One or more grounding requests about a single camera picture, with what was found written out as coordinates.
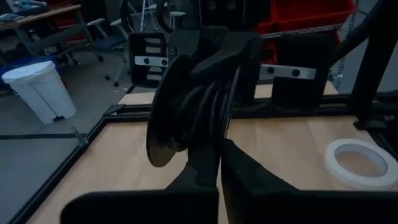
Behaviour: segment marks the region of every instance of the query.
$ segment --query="workbench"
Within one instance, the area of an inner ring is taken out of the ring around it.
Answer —
[[[256,98],[270,97],[272,85],[258,85]],[[327,83],[326,95],[337,94]],[[126,94],[120,104],[151,103],[154,93]],[[233,119],[228,138],[266,169],[298,189],[354,190],[326,170],[323,154],[329,143],[355,138],[374,143],[366,131],[357,131],[353,116],[277,119]],[[109,123],[60,181],[29,223],[58,223],[62,208],[88,192],[164,189],[179,175],[187,153],[177,153],[163,168],[153,167],[146,153],[147,123]],[[340,162],[361,174],[372,175],[374,167],[346,154]],[[220,191],[219,223],[228,223]]]
[[[87,29],[86,22],[80,14],[80,9],[81,5],[79,4],[68,7],[61,7],[58,9],[52,9],[48,12],[44,12],[38,15],[24,17],[15,22],[0,23],[0,29],[14,29],[19,39],[25,45],[26,49],[32,57],[40,56],[38,51],[43,50],[46,47],[62,43],[77,34],[85,35],[90,46],[93,46],[93,38],[91,37],[91,34]],[[43,19],[49,19],[53,16],[68,12],[75,13],[75,18],[77,21],[77,24],[75,26],[61,30],[60,32],[54,33],[44,39],[40,39],[37,41],[32,41],[29,38],[27,30],[24,28],[25,25],[32,24]],[[59,55],[66,54],[71,50],[72,49],[66,49],[64,52],[59,53]]]

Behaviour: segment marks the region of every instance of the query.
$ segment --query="chair wheel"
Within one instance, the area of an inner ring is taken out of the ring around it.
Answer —
[[[79,65],[79,64],[80,64],[79,61],[78,61],[77,59],[75,59],[75,58],[72,59],[72,61],[73,61],[73,64],[74,64],[74,65]]]
[[[97,59],[99,62],[104,62],[104,57],[102,57],[102,56],[98,56]]]

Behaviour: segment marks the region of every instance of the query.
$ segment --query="white masking tape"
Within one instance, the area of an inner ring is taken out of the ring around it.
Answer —
[[[346,170],[336,158],[341,152],[356,152],[368,157],[382,171],[382,175],[366,177]],[[398,181],[398,162],[379,146],[357,139],[340,139],[330,143],[326,149],[325,165],[339,181],[360,190],[387,190]]]

